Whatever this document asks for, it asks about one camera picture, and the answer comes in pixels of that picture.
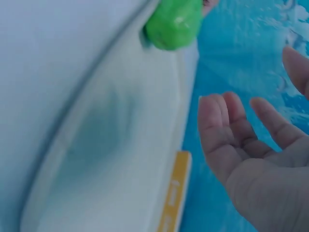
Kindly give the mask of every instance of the blue surface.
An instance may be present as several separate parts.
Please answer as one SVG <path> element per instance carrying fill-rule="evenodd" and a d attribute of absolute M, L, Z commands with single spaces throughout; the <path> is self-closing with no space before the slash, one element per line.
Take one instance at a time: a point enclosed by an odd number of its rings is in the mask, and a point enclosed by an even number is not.
<path fill-rule="evenodd" d="M 204 20 L 183 143 L 183 149 L 192 153 L 193 169 L 182 232 L 255 231 L 234 209 L 205 163 L 197 132 L 199 96 L 225 91 L 239 94 L 257 135 L 276 150 L 279 148 L 249 107 L 251 97 L 268 99 L 288 120 L 309 133 L 309 103 L 295 90 L 281 62 L 285 44 L 302 54 L 309 50 L 309 14 L 302 6 L 309 9 L 309 2 L 221 0 Z"/>

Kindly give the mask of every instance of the white curved edge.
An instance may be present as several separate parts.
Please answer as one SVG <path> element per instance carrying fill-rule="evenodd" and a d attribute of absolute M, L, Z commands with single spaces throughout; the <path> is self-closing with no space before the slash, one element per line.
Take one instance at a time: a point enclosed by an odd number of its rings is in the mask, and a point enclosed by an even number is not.
<path fill-rule="evenodd" d="M 144 10 L 144 12 L 141 15 L 139 15 L 138 20 L 146 21 L 147 18 L 151 15 L 153 10 L 155 9 L 155 7 L 156 2 L 149 3 L 147 9 Z M 196 51 L 196 45 L 194 44 L 186 49 L 187 51 L 190 51 L 194 54 Z M 179 77 L 181 78 L 181 80 L 179 81 L 179 84 L 181 86 L 179 87 L 179 89 L 181 90 L 180 91 L 181 106 L 178 113 L 177 122 L 175 123 L 175 129 L 173 133 L 174 134 L 173 144 L 171 144 L 170 146 L 172 147 L 172 150 L 170 150 L 171 154 L 175 154 L 174 148 L 177 147 L 180 148 L 182 144 L 187 119 L 187 112 L 191 99 L 192 86 L 195 76 L 194 75 L 193 77 L 190 77 L 192 78 L 192 80 L 188 81 L 188 73 L 192 72 L 192 66 L 189 67 L 190 65 L 185 63 L 185 58 L 188 58 L 188 56 L 185 55 L 184 50 L 179 50 L 177 52 L 177 58 L 178 58 L 177 59 L 178 64 L 175 65 L 177 65 L 180 68 Z M 47 199 L 51 185 L 55 177 L 57 176 L 59 167 L 61 166 L 61 163 L 67 153 L 67 149 L 69 147 L 68 145 L 72 142 L 79 128 L 79 125 L 81 124 L 81 121 L 84 118 L 85 113 L 87 112 L 88 101 L 90 101 L 90 99 L 88 98 L 88 93 L 91 92 L 91 89 L 94 88 L 95 84 L 96 84 L 95 80 L 91 80 L 87 84 L 84 91 L 79 96 L 72 110 L 65 119 L 62 128 L 59 130 L 56 139 L 54 140 L 48 153 L 46 154 L 46 159 L 43 161 L 41 165 L 41 168 L 38 172 L 33 188 L 29 195 L 28 201 L 26 202 L 25 205 L 25 209 L 21 220 L 21 228 L 20 228 L 21 232 L 34 232 L 36 230 L 36 226 L 39 223 L 44 203 Z M 174 159 L 175 155 L 171 156 L 169 162 L 166 163 L 166 170 L 165 170 L 166 173 L 164 176 L 170 175 Z M 169 185 L 168 178 L 166 178 L 166 180 L 162 180 L 160 195 L 158 195 L 157 197 L 158 207 L 155 207 L 153 211 L 154 218 L 156 219 L 149 222 L 148 224 L 149 227 L 147 231 L 155 232 L 157 228 L 161 211 L 164 205 L 164 198 L 168 185 Z"/>
<path fill-rule="evenodd" d="M 141 20 L 140 18 L 144 18 L 143 21 L 146 21 L 156 9 L 157 4 L 157 0 L 147 3 L 146 9 L 144 9 L 143 13 L 138 16 L 139 19 L 134 20 Z M 130 30 L 130 26 L 131 25 L 128 25 L 122 33 Z M 90 101 L 88 95 L 91 94 L 91 89 L 94 88 L 95 84 L 95 79 L 91 79 L 89 83 L 86 84 L 80 93 L 80 96 L 78 96 L 74 102 L 70 112 L 64 119 L 62 126 L 48 149 L 45 159 L 35 177 L 30 194 L 22 212 L 20 222 L 21 232 L 34 232 L 36 230 L 52 183 L 56 178 L 58 170 L 67 153 L 68 143 L 70 142 L 65 142 L 64 137 L 67 136 L 69 131 L 71 140 L 73 140 L 74 135 L 87 112 L 88 102 Z"/>

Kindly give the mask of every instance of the white surface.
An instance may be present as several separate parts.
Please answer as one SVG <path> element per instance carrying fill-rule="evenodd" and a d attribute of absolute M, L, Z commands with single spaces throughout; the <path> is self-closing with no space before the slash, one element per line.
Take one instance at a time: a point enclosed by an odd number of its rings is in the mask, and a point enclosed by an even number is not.
<path fill-rule="evenodd" d="M 0 226 L 16 231 L 40 147 L 85 71 L 146 0 L 0 3 Z"/>
<path fill-rule="evenodd" d="M 156 231 L 193 68 L 185 68 L 182 51 L 142 46 L 140 30 L 154 6 L 127 28 L 65 120 L 36 179 L 22 232 Z"/>

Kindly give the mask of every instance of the blue water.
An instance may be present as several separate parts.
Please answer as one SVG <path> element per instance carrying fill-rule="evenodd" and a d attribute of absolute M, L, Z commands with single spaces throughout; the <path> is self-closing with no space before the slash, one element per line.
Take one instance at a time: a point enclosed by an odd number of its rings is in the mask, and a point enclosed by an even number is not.
<path fill-rule="evenodd" d="M 200 59 L 183 149 L 193 169 L 182 232 L 253 232 L 234 209 L 205 163 L 197 132 L 201 95 L 234 91 L 241 97 L 259 138 L 279 150 L 249 107 L 249 99 L 268 99 L 288 120 L 309 133 L 309 103 L 289 81 L 281 62 L 288 44 L 306 55 L 309 40 L 306 0 L 221 0 L 203 22 L 198 37 Z"/>

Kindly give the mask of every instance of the finger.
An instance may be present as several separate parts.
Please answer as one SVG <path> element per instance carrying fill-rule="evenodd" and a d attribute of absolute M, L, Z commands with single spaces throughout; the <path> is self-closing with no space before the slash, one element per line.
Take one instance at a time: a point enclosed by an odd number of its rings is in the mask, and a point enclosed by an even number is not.
<path fill-rule="evenodd" d="M 201 97 L 197 125 L 206 161 L 216 177 L 225 185 L 233 170 L 242 162 L 236 152 L 231 129 L 226 125 L 228 113 L 220 95 Z"/>
<path fill-rule="evenodd" d="M 285 149 L 306 134 L 290 124 L 276 109 L 265 99 L 254 98 L 250 101 L 257 117 L 269 131 L 273 140 L 279 147 Z"/>
<path fill-rule="evenodd" d="M 306 167 L 309 165 L 309 137 L 302 137 L 296 143 L 287 147 L 284 151 L 266 157 L 266 160 L 280 167 Z"/>
<path fill-rule="evenodd" d="M 309 100 L 309 60 L 291 47 L 283 49 L 282 60 L 292 83 Z"/>
<path fill-rule="evenodd" d="M 259 141 L 250 122 L 246 118 L 243 104 L 235 93 L 223 95 L 229 115 L 230 128 L 242 148 L 251 158 L 263 158 L 274 152 L 267 144 Z"/>

